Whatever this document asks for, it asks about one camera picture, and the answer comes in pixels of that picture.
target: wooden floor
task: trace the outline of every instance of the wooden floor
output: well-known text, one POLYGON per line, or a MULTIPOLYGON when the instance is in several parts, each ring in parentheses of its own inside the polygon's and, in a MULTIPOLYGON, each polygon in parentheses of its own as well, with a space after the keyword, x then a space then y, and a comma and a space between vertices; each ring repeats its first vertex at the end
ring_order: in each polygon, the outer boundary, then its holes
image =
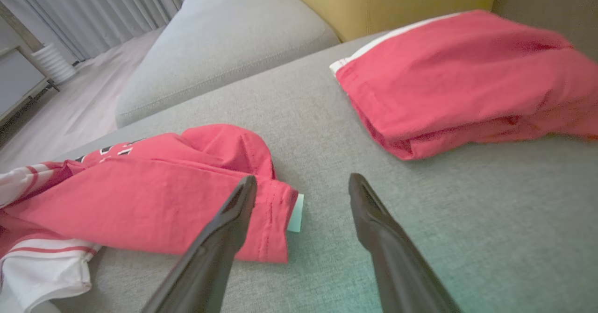
POLYGON ((116 130, 118 96, 162 29, 77 65, 78 75, 48 91, 0 134, 0 173, 38 164, 116 130))

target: folded red garment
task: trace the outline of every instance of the folded red garment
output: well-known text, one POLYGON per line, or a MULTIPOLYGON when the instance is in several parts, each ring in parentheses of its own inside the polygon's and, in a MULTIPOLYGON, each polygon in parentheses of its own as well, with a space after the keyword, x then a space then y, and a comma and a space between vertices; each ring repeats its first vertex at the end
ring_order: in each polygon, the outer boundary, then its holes
POLYGON ((256 134, 231 125, 119 143, 77 160, 46 162, 21 199, 0 211, 0 253, 26 239, 83 239, 120 249, 182 254, 242 177, 258 181, 238 259, 286 263, 297 191, 275 180, 256 134))
POLYGON ((485 11, 400 28, 331 69, 372 138, 403 160, 598 136, 598 65, 556 32, 485 11))

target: wooden pole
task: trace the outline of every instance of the wooden pole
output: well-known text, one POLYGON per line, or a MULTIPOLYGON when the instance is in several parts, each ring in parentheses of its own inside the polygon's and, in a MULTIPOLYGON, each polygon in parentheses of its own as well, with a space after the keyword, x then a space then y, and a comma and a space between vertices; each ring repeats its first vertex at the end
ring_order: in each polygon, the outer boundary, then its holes
POLYGON ((43 48, 43 44, 25 27, 25 25, 14 16, 0 0, 0 17, 4 19, 19 36, 27 43, 32 52, 36 52, 43 48))

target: sofa seat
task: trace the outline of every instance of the sofa seat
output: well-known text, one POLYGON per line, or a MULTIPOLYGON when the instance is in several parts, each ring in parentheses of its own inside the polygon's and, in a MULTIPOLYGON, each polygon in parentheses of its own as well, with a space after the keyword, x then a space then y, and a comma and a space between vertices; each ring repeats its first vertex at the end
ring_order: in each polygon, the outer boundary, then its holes
MULTIPOLYGON (((376 145, 328 66, 375 36, 237 81, 85 145, 94 149, 211 123, 257 132, 277 176, 305 194, 290 263, 233 263, 227 313, 380 312, 370 255, 349 206, 363 174, 464 312, 598 311, 598 147, 552 136, 470 144, 402 162, 376 145)), ((93 288, 63 313, 137 312, 176 256, 104 248, 93 288)))
POLYGON ((301 0, 185 0, 122 92, 117 126, 337 43, 301 0))

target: sofa cushion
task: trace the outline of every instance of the sofa cushion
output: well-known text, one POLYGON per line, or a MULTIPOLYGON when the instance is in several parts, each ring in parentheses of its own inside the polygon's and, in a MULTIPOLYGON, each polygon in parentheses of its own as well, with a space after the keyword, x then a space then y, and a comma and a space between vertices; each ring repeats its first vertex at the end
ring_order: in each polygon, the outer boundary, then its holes
MULTIPOLYGON (((62 158, 209 123, 262 136, 277 177, 305 194, 290 263, 234 262, 223 312, 380 312, 371 257, 357 241, 351 172, 362 173, 464 312, 598 309, 598 147, 564 137, 469 144, 402 162, 369 136, 328 68, 373 36, 194 98, 62 158)), ((174 256, 103 249, 94 288, 68 312, 135 312, 174 256)))
POLYGON ((117 125, 337 43, 301 0, 185 0, 122 92, 117 125))

